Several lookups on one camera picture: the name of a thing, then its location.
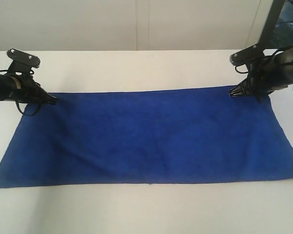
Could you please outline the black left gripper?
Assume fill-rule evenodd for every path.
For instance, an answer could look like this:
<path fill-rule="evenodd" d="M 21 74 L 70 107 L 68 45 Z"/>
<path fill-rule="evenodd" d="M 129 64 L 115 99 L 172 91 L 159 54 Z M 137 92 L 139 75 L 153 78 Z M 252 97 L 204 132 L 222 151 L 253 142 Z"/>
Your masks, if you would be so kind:
<path fill-rule="evenodd" d="M 28 73 L 9 71 L 8 77 L 12 81 L 9 101 L 20 103 L 50 104 L 55 105 L 57 98 L 46 92 L 39 83 L 34 80 L 34 71 Z"/>

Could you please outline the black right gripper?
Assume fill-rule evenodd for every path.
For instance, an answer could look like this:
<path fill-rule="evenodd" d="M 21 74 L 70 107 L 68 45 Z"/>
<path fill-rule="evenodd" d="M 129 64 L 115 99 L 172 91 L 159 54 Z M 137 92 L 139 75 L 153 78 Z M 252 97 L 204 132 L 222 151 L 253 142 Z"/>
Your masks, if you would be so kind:
<path fill-rule="evenodd" d="M 229 90 L 230 97 L 254 96 L 260 102 L 261 98 L 274 91 L 287 88 L 287 83 L 281 75 L 276 62 L 276 56 L 272 55 L 257 58 L 250 64 L 247 78 Z"/>

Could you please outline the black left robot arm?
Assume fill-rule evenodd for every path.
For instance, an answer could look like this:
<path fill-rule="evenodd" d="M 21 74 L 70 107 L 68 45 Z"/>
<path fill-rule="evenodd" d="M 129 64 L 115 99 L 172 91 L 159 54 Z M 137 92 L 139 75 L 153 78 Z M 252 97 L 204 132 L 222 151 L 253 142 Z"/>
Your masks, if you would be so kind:
<path fill-rule="evenodd" d="M 51 104 L 57 98 L 46 92 L 31 74 L 0 74 L 0 101 L 14 101 L 23 104 Z"/>

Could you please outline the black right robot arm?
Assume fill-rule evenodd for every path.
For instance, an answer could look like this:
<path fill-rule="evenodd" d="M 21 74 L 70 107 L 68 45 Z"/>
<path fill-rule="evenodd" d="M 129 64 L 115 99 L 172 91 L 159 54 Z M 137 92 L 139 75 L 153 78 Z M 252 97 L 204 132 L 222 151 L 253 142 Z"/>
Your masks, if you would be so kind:
<path fill-rule="evenodd" d="M 239 74 L 247 77 L 229 90 L 231 97 L 263 96 L 293 86 L 293 46 L 277 49 L 265 55 L 256 46 L 230 56 L 230 63 Z"/>

